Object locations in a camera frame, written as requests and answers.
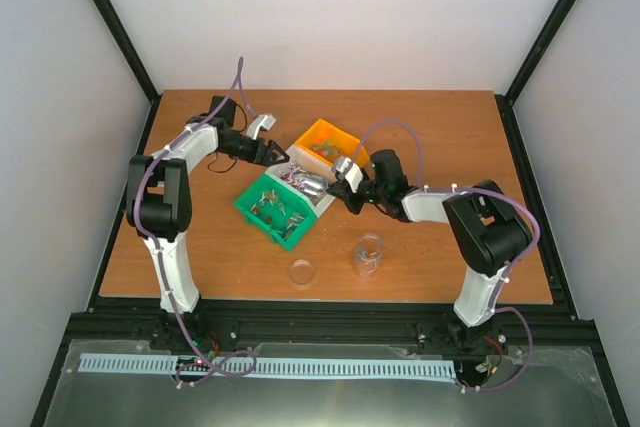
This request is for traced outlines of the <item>metal candy scoop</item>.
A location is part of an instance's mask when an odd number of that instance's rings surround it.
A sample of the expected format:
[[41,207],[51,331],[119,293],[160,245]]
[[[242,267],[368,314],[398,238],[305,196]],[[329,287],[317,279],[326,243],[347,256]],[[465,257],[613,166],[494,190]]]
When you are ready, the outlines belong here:
[[327,193],[329,182],[326,178],[308,172],[297,172],[292,176],[293,186],[310,198],[322,197]]

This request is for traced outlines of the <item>white plastic candy bin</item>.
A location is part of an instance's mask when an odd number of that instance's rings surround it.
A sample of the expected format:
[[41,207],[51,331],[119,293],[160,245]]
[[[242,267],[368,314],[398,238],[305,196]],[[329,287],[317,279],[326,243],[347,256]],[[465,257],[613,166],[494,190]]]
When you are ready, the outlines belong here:
[[305,201],[320,217],[335,200],[327,189],[335,180],[328,164],[295,145],[286,150],[287,163],[268,167],[266,173]]

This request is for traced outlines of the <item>orange plastic candy bin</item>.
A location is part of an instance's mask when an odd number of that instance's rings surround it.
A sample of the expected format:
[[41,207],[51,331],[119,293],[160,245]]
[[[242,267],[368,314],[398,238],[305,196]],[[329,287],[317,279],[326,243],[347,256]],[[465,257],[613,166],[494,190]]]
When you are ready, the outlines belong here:
[[293,157],[304,169],[332,180],[331,168],[340,156],[351,157],[360,139],[332,123],[317,119],[292,145]]

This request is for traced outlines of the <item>green plastic candy bin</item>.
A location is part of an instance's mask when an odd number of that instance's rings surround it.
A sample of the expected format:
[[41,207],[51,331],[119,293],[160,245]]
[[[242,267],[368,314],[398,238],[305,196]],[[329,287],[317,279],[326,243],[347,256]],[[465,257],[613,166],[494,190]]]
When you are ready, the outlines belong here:
[[287,252],[295,249],[318,220],[302,194],[268,174],[261,175],[240,195],[234,207],[249,225]]

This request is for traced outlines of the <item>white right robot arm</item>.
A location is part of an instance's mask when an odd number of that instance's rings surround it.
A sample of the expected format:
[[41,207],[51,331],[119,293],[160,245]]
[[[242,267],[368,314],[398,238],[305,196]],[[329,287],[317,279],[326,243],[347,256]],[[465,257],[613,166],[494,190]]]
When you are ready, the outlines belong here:
[[535,219],[492,181],[434,190],[411,184],[392,149],[374,152],[370,161],[371,173],[345,155],[325,166],[296,147],[269,142],[265,165],[318,214],[339,200],[354,215],[372,205],[399,222],[448,224],[466,264],[453,311],[467,328],[485,324],[511,269],[538,242]]

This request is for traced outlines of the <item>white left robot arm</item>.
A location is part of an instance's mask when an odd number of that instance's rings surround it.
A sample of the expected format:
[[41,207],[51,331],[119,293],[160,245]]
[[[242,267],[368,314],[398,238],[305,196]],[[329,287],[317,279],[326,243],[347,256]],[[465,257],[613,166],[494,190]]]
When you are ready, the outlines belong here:
[[209,113],[190,118],[167,145],[129,161],[127,222],[151,255],[161,308],[175,315],[192,312],[200,299],[186,241],[192,219],[189,174],[214,153],[264,167],[289,160],[275,141],[261,136],[274,126],[276,117],[271,113],[255,115],[245,130],[238,131],[232,120],[235,106],[231,98],[220,97]]

